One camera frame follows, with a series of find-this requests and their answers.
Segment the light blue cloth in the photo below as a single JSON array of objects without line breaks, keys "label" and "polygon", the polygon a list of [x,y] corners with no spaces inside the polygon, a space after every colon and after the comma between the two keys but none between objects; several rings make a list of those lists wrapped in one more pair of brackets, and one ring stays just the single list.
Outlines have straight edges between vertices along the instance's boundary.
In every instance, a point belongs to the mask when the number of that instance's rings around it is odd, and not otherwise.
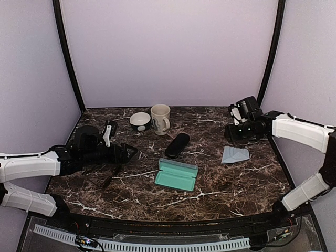
[{"label": "light blue cloth", "polygon": [[222,156],[222,164],[232,164],[250,159],[247,149],[240,149],[231,146],[225,146]]}]

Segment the black glasses case beige lining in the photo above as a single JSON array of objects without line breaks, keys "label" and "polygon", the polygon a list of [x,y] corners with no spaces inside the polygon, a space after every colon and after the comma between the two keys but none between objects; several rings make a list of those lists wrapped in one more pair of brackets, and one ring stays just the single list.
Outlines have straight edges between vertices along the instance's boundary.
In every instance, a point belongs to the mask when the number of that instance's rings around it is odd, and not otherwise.
[{"label": "black glasses case beige lining", "polygon": [[190,141],[190,136],[186,133],[178,134],[165,150],[165,156],[171,159],[177,158]]}]

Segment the blue grey glasses case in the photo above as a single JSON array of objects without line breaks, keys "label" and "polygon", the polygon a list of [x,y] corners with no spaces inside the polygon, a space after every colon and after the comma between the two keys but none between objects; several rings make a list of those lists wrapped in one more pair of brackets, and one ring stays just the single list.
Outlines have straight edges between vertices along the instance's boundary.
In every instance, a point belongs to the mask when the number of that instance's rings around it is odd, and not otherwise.
[{"label": "blue grey glasses case", "polygon": [[197,165],[160,158],[155,184],[179,191],[193,192],[197,175]]}]

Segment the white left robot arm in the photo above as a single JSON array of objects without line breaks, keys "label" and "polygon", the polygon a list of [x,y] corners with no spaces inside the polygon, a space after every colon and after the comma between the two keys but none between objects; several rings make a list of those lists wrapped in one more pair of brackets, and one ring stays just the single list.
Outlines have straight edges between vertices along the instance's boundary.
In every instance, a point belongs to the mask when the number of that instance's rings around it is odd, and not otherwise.
[{"label": "white left robot arm", "polygon": [[138,150],[125,143],[111,143],[116,128],[114,121],[107,121],[103,131],[84,125],[75,131],[73,140],[67,145],[54,145],[40,153],[2,153],[1,206],[53,217],[61,228],[71,228],[74,217],[60,196],[33,192],[11,181],[38,176],[68,176],[88,165],[128,163]]}]

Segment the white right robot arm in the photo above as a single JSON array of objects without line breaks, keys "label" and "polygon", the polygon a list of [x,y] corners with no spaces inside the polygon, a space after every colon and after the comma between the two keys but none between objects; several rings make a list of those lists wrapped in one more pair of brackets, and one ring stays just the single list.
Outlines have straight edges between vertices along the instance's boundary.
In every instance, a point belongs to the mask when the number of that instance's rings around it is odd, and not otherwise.
[{"label": "white right robot arm", "polygon": [[225,128],[228,141],[274,140],[295,182],[294,188],[273,204],[268,215],[271,227],[280,227],[301,205],[335,188],[335,126],[275,110],[263,112],[253,96],[231,104],[228,111],[233,118]]}]

